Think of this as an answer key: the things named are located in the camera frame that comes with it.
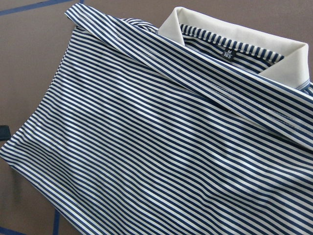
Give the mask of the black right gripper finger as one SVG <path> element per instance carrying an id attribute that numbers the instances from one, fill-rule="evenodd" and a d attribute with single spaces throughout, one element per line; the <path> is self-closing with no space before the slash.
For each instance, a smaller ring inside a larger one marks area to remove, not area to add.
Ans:
<path id="1" fill-rule="evenodd" d="M 0 141 L 7 141 L 11 138 L 11 133 L 8 125 L 0 126 Z"/>

